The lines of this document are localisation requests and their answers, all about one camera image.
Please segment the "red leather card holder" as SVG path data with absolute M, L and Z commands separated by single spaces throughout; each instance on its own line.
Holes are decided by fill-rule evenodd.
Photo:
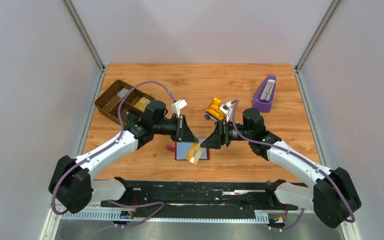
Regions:
M 167 145 L 165 149 L 174 154 L 176 161 L 190 161 L 192 157 L 198 156 L 200 146 L 198 143 L 176 142 L 174 145 Z

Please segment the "gold card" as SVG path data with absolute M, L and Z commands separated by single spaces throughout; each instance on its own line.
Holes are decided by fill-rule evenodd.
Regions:
M 205 151 L 206 149 L 201 147 L 200 143 L 193 143 L 186 153 L 185 159 L 196 165 Z
M 137 108 L 139 111 L 144 112 L 147 105 L 151 102 L 150 99 L 146 97 L 142 97 L 138 102 L 134 105 L 135 108 Z

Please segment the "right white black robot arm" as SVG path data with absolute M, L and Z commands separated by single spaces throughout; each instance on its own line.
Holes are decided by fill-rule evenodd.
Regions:
M 213 133 L 201 147 L 219 150 L 232 141 L 247 141 L 257 156 L 281 166 L 305 184 L 299 186 L 279 180 L 272 192 L 280 203 L 312 211 L 333 229 L 343 222 L 356 221 L 355 212 L 362 202 L 350 174 L 342 167 L 331 169 L 318 164 L 292 149 L 266 129 L 258 109 L 244 110 L 242 123 L 217 121 Z

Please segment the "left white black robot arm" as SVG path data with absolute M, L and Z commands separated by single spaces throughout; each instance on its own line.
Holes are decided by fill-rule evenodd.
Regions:
M 129 110 L 127 125 L 113 138 L 99 147 L 71 158 L 61 157 L 55 167 L 48 190 L 51 207 L 57 215 L 78 213 L 88 204 L 118 201 L 127 190 L 120 178 L 97 180 L 96 176 L 122 157 L 151 142 L 155 135 L 170 136 L 174 142 L 197 143 L 185 115 L 180 110 L 187 105 L 184 99 L 171 105 L 170 118 L 164 102 L 151 101 L 143 113 Z

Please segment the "gold card in basket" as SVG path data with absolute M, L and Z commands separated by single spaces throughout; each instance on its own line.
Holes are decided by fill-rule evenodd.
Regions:
M 134 105 L 135 108 L 137 108 L 139 111 L 144 112 L 147 105 L 151 102 L 150 99 L 146 97 L 142 97 L 138 102 Z

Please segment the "silver card in basket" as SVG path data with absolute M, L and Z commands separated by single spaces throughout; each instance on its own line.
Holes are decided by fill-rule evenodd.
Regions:
M 122 88 L 118 93 L 117 93 L 117 96 L 121 99 L 123 99 L 126 94 L 129 92 L 129 89 L 127 88 Z

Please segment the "yellow toy truck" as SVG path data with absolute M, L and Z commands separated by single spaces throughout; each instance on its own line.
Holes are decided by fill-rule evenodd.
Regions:
M 205 110 L 204 118 L 206 120 L 222 121 L 224 119 L 224 113 L 220 110 L 221 106 L 222 101 L 214 97 Z

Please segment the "purple metronome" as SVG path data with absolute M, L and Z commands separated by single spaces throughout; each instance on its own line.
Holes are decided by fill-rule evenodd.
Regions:
M 258 109 L 260 113 L 269 113 L 273 105 L 276 84 L 277 77 L 268 75 L 254 92 L 251 107 Z

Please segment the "brown woven divided basket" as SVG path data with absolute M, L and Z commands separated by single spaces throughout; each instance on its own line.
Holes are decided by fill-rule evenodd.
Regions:
M 129 94 L 126 100 L 123 100 L 117 96 L 117 93 L 122 89 L 131 89 L 133 88 L 132 85 L 118 79 L 115 82 L 113 82 L 94 102 L 95 107 L 98 109 L 98 111 L 110 119 L 111 121 L 115 122 L 116 124 L 120 123 L 119 116 L 118 116 L 118 109 L 120 103 L 123 103 L 121 107 L 121 119 L 123 122 L 123 125 L 126 126 L 129 123 L 128 116 L 130 113 L 135 115 L 140 115 L 143 112 L 135 108 L 135 104 L 140 100 L 142 97 L 146 97 L 152 101 L 155 100 L 155 98 L 139 89 L 135 89 L 132 91 L 132 93 Z

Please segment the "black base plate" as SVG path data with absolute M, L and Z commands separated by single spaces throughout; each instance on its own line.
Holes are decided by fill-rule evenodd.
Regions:
M 130 180 L 120 200 L 123 205 L 163 202 L 156 217 L 251 218 L 256 210 L 296 211 L 266 193 L 265 182 L 138 181 Z

